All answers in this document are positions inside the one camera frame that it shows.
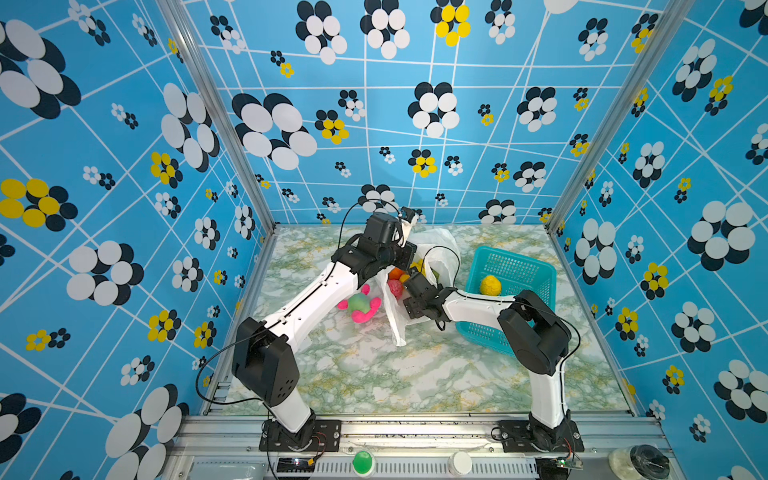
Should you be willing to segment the yellow lemon fruit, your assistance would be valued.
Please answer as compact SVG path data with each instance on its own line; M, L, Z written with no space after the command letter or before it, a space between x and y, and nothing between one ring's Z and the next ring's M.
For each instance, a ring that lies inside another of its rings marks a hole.
M501 281L493 275L485 276L480 282L479 292L484 296L497 297L502 294L502 291Z

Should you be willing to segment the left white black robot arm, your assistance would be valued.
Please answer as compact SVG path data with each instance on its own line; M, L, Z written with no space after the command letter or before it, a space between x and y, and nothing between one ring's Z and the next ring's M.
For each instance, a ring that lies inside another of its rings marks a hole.
M315 414L297 386L296 354L309 333L339 304L387 267L410 265L416 245L408 241L416 212L373 213L364 231L339 246L319 276L286 305L262 320L238 326L232 374L271 412L284 436L300 445L313 434Z

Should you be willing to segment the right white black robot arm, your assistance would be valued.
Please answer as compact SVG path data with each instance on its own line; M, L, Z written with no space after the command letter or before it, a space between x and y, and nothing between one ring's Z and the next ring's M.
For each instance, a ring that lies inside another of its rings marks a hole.
M563 319L531 290L499 297L471 294L434 285L416 271L404 288L408 292L404 305L412 317L427 317L440 329L450 322L474 323L501 333L529 372L532 435L542 445L562 441L570 422L563 366L571 341Z

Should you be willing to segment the white translucent plastic bag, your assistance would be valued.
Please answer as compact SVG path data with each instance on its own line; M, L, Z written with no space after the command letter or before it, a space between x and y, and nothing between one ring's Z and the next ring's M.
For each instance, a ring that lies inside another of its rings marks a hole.
M390 274L392 267L377 274L382 307L392 329L396 346L406 344L406 328L434 321L440 329L448 323L443 302L455 291L461 268L458 243L446 228L431 228L412 233L415 245L410 264L399 277Z

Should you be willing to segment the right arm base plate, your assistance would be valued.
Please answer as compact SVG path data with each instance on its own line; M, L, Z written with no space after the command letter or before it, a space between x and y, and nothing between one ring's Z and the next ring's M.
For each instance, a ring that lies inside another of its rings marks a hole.
M565 419L559 426L549 428L532 420L502 420L496 425L494 437L505 453L583 453L582 435L577 424Z

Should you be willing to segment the pink red fruit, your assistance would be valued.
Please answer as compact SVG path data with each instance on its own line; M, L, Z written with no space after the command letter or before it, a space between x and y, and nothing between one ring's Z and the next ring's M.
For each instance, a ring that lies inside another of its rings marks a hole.
M405 292L403 283L399 279L390 279L387 281L388 288L396 300L400 300Z

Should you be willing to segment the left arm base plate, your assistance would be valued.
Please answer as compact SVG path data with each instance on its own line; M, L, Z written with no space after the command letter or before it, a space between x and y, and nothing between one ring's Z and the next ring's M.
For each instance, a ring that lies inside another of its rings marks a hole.
M261 452L338 452L342 422L311 417L296 433L275 419L262 423Z

